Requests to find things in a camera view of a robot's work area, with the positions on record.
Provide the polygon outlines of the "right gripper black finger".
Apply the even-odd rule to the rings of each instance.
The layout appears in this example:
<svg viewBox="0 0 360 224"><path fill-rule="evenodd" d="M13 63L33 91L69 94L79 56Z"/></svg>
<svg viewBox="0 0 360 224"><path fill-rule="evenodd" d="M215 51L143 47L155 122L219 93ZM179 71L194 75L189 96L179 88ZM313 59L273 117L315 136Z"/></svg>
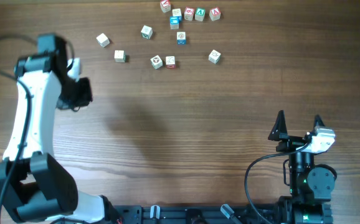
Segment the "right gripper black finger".
<svg viewBox="0 0 360 224"><path fill-rule="evenodd" d="M285 114L283 110L280 110L277 114L275 124L273 125L268 140L271 141L285 141L288 139L287 126L285 122Z"/></svg>
<svg viewBox="0 0 360 224"><path fill-rule="evenodd" d="M321 119L321 116L320 115L316 115L315 118L314 118L314 122L313 122L313 127L325 127L325 124L323 122L323 120Z"/></svg>

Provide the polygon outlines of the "plain wooden block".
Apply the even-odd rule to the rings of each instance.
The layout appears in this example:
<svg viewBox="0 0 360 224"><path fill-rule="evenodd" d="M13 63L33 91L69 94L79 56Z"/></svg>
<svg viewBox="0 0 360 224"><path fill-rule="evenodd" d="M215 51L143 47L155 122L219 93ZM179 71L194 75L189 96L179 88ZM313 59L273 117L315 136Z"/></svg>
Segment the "plain wooden block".
<svg viewBox="0 0 360 224"><path fill-rule="evenodd" d="M126 62L126 54L124 50L115 50L114 52L114 60L118 63Z"/></svg>
<svg viewBox="0 0 360 224"><path fill-rule="evenodd" d="M99 36L97 36L96 40L101 47L106 47L107 45L110 44L109 38L104 33L101 33Z"/></svg>

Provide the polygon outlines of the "wooden block circle picture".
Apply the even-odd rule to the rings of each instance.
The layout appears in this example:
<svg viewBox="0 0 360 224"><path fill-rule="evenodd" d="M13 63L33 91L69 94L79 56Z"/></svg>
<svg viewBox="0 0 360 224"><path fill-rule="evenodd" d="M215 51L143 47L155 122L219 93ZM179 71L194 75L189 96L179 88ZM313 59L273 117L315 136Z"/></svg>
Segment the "wooden block circle picture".
<svg viewBox="0 0 360 224"><path fill-rule="evenodd" d="M152 57L150 59L150 61L151 61L151 64L152 64L153 68L156 69L156 70L163 66L163 61L162 61L162 59L161 59L161 57L159 55L156 55L156 56Z"/></svg>

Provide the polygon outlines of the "wooden block red side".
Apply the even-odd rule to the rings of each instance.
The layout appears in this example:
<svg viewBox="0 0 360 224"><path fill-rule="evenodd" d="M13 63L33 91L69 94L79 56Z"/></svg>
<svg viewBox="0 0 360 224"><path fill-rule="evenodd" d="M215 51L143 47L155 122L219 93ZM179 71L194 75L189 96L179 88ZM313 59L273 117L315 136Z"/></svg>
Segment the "wooden block red side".
<svg viewBox="0 0 360 224"><path fill-rule="evenodd" d="M175 56L166 56L166 68L172 69L176 68L176 59Z"/></svg>

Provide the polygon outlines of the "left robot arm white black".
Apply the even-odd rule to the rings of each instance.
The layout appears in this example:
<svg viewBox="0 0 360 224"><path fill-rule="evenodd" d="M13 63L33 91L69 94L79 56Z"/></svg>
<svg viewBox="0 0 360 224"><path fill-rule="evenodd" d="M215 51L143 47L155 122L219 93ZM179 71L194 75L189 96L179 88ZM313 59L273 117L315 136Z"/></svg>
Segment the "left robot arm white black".
<svg viewBox="0 0 360 224"><path fill-rule="evenodd" d="M54 157L56 110L78 111L92 101L73 45L57 34L21 40L37 47L20 57L9 76L18 88L14 127L0 162L0 221L16 223L121 223L109 200L83 193Z"/></svg>

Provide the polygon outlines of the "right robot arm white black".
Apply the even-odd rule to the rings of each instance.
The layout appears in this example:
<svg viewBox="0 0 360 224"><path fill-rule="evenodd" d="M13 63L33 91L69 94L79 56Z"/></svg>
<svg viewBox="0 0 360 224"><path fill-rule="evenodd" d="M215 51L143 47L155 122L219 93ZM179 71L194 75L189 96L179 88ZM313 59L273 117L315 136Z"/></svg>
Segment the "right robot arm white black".
<svg viewBox="0 0 360 224"><path fill-rule="evenodd" d="M284 111L278 112L268 136L277 141L277 152L288 155L284 183L290 187L290 196L281 196L275 204L274 223L330 224L333 215L329 202L337 173L326 164L315 164L314 157L326 152L335 142L335 132L327 128L316 115L313 130L303 137L287 132Z"/></svg>

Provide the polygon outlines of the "wooden block star picture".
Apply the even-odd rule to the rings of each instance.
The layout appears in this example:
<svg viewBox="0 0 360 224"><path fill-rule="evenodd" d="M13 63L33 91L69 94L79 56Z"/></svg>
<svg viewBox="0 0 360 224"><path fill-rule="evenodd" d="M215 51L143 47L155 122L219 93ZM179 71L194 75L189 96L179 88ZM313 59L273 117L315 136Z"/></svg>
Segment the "wooden block star picture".
<svg viewBox="0 0 360 224"><path fill-rule="evenodd" d="M219 62L221 58L221 53L216 51L216 50L212 50L212 52L209 54L209 61L214 63L214 64L217 64Z"/></svg>

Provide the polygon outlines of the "wooden block green side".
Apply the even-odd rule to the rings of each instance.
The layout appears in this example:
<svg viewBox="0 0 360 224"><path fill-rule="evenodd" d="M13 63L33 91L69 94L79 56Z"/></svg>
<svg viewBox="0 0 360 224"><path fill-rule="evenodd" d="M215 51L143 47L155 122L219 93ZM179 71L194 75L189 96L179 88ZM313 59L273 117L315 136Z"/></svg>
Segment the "wooden block green side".
<svg viewBox="0 0 360 224"><path fill-rule="evenodd" d="M153 35L153 29L150 26L144 25L141 30L141 36L145 39L150 39Z"/></svg>

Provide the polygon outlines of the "wooden block blue side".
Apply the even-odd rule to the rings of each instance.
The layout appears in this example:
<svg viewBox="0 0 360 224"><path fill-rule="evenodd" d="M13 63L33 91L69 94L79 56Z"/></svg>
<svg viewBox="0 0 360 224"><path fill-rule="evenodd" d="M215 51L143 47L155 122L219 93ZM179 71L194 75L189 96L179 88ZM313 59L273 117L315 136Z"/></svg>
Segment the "wooden block blue side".
<svg viewBox="0 0 360 224"><path fill-rule="evenodd" d="M185 32L177 32L176 39L177 39L178 45L185 45L186 44L186 33Z"/></svg>

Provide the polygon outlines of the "blue top wooden block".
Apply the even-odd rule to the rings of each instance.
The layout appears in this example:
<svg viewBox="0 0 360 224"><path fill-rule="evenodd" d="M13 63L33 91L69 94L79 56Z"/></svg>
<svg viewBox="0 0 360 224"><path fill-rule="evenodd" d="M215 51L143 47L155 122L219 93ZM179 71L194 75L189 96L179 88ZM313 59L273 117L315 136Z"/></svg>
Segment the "blue top wooden block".
<svg viewBox="0 0 360 224"><path fill-rule="evenodd" d="M169 18L169 25L171 30L179 29L179 18L177 16L171 16Z"/></svg>

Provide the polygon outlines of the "red letter block top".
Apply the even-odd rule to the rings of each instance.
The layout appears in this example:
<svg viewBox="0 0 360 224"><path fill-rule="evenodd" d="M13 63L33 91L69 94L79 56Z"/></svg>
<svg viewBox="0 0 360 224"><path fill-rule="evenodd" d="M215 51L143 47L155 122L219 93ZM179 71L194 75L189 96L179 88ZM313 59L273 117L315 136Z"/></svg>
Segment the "red letter block top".
<svg viewBox="0 0 360 224"><path fill-rule="evenodd" d="M170 0L160 0L159 5L163 13L167 13L171 10Z"/></svg>

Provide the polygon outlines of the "red letter A block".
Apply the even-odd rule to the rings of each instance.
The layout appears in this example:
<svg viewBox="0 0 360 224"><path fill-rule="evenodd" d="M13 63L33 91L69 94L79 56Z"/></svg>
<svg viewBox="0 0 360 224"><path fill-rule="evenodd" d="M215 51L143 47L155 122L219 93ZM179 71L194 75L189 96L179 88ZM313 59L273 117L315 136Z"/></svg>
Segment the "red letter A block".
<svg viewBox="0 0 360 224"><path fill-rule="evenodd" d="M211 21L219 20L221 17L221 11L218 7L209 10L209 17Z"/></svg>

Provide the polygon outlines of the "green letter A block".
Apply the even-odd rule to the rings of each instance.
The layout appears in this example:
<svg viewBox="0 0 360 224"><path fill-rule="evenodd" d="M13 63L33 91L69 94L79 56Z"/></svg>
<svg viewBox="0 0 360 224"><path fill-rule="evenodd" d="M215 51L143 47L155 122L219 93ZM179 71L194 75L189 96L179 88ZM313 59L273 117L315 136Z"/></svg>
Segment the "green letter A block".
<svg viewBox="0 0 360 224"><path fill-rule="evenodd" d="M205 14L206 14L206 10L204 8L200 8L198 7L195 11L195 20L196 21L203 21L204 20L204 17L205 17Z"/></svg>

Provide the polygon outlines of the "red number nine block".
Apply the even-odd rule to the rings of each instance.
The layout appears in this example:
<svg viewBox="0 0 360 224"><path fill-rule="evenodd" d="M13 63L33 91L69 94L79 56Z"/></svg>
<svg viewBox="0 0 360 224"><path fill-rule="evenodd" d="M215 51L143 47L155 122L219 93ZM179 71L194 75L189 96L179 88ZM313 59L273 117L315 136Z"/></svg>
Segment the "red number nine block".
<svg viewBox="0 0 360 224"><path fill-rule="evenodd" d="M192 21L194 18L195 9L191 7L186 7L184 10L184 19L187 21Z"/></svg>

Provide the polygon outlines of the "black mounting rail base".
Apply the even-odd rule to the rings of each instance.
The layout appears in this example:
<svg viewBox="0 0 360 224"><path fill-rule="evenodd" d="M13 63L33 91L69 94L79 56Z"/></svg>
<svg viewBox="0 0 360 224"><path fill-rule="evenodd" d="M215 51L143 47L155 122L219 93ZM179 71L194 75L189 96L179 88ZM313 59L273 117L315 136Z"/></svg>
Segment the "black mounting rail base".
<svg viewBox="0 0 360 224"><path fill-rule="evenodd" d="M333 223L329 205L292 205L291 203L258 204L257 210L244 207L142 207L117 206L121 223L187 224L187 223Z"/></svg>

